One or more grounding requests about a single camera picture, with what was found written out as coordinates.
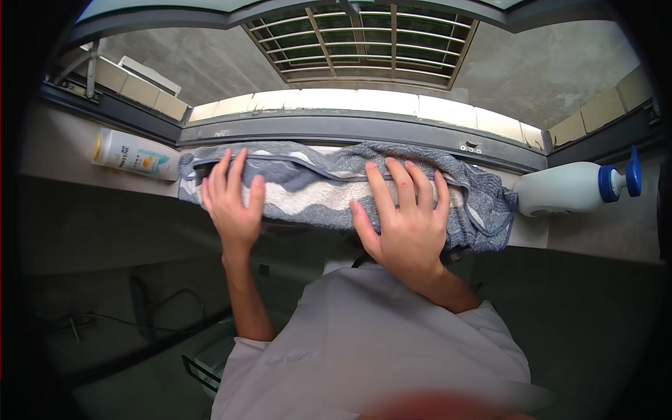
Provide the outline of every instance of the gray and white towel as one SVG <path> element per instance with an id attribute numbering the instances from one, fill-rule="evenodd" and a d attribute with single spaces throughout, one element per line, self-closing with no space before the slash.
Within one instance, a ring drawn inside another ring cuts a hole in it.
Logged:
<path id="1" fill-rule="evenodd" d="M 388 142 L 363 142 L 343 148 L 313 147 L 290 141 L 257 141 L 201 147 L 180 158 L 180 200 L 203 206 L 201 181 L 210 174 L 226 149 L 233 160 L 243 148 L 248 154 L 243 170 L 242 198 L 249 202 L 252 178 L 266 181 L 263 215 L 270 219 L 321 228 L 353 229 L 350 200 L 359 201 L 380 233 L 380 219 L 366 178 L 368 161 L 385 178 L 398 204 L 396 185 L 384 160 L 387 157 L 414 162 L 434 187 L 439 169 L 450 188 L 450 213 L 446 222 L 445 250 L 500 251 L 509 240 L 517 195 L 502 186 L 501 179 L 455 159 L 445 151 Z"/>

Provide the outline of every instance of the finger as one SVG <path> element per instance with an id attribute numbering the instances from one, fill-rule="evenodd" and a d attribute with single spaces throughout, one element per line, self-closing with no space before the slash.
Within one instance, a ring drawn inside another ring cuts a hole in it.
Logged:
<path id="1" fill-rule="evenodd" d="M 415 209 L 415 190 L 413 189 L 413 180 L 406 169 L 396 159 L 392 157 L 385 158 L 385 165 L 390 170 L 390 174 L 396 184 L 396 193 L 399 196 L 399 210 L 408 212 Z"/>
<path id="2" fill-rule="evenodd" d="M 266 187 L 261 175 L 256 175 L 250 183 L 250 202 L 247 205 L 248 211 L 254 215 L 256 220 L 261 220 L 263 213 L 263 202 L 266 197 Z"/>
<path id="3" fill-rule="evenodd" d="M 247 156 L 247 149 L 243 148 L 240 151 L 236 160 L 233 161 L 233 166 L 231 167 L 231 172 L 228 173 L 226 193 L 229 195 L 229 198 L 240 201 L 241 199 L 241 174 L 243 173 L 243 168 L 245 167 L 245 157 Z"/>
<path id="4" fill-rule="evenodd" d="M 440 171 L 434 172 L 434 182 L 436 183 L 436 190 L 439 193 L 434 214 L 440 216 L 442 220 L 447 220 L 448 212 L 450 211 L 450 191 L 448 190 L 448 184 Z"/>
<path id="5" fill-rule="evenodd" d="M 396 210 L 390 190 L 387 188 L 387 184 L 375 163 L 366 163 L 366 177 L 369 179 L 369 185 L 374 193 L 374 201 L 376 202 L 380 221 L 383 222 L 389 219 Z"/>
<path id="6" fill-rule="evenodd" d="M 427 176 L 419 166 L 411 161 L 404 164 L 406 172 L 413 178 L 413 183 L 418 187 L 418 209 L 424 213 L 431 213 L 434 209 L 434 188 Z"/>
<path id="7" fill-rule="evenodd" d="M 371 220 L 369 220 L 366 210 L 364 210 L 364 207 L 360 203 L 355 200 L 351 201 L 350 211 L 352 212 L 352 225 L 355 226 L 364 249 L 378 261 L 378 255 L 380 255 L 380 235 L 371 226 Z"/>
<path id="8" fill-rule="evenodd" d="M 214 198 L 217 194 L 223 194 L 226 191 L 226 170 L 228 169 L 228 162 L 231 160 L 231 149 L 224 152 L 221 160 L 210 171 L 210 198 Z"/>
<path id="9" fill-rule="evenodd" d="M 201 181 L 201 196 L 203 197 L 203 207 L 210 213 L 212 200 L 210 200 L 210 192 L 208 191 L 208 178 L 203 178 Z"/>

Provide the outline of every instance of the white bottle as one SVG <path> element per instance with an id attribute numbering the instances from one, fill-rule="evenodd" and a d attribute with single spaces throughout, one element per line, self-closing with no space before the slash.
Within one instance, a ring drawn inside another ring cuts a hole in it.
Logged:
<path id="1" fill-rule="evenodd" d="M 574 162 L 521 176 L 513 186 L 518 211 L 526 216 L 594 212 L 618 201 L 623 188 L 630 197 L 642 193 L 642 173 L 635 146 L 630 148 L 626 174 L 613 165 Z"/>
<path id="2" fill-rule="evenodd" d="M 179 152 L 168 146 L 125 132 L 101 128 L 93 163 L 175 181 L 179 178 Z"/>

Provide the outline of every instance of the white t-shirt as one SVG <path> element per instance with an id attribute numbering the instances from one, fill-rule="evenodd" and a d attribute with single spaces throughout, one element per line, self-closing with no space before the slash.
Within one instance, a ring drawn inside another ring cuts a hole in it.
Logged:
<path id="1" fill-rule="evenodd" d="M 351 401 L 372 390 L 467 376 L 530 383 L 527 358 L 490 302 L 453 314 L 377 265 L 306 286 L 273 341 L 235 340 L 211 420 L 353 420 Z"/>

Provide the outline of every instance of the t-shirt sleeve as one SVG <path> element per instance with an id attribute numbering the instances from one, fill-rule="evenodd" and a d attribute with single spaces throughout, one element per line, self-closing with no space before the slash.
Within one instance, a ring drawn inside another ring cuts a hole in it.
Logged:
<path id="1" fill-rule="evenodd" d="M 219 384 L 217 395 L 212 405 L 212 414 L 217 408 L 223 408 L 226 401 L 230 399 L 238 389 L 240 383 L 245 379 L 261 354 L 271 341 L 250 340 L 243 337 L 234 338 L 236 344 L 226 359 L 226 366 L 222 373 L 222 382 Z"/>
<path id="2" fill-rule="evenodd" d="M 530 367 L 525 353 L 515 343 L 504 320 L 489 300 L 483 300 L 476 309 L 456 315 L 515 360 L 527 372 L 528 378 L 530 377 Z"/>

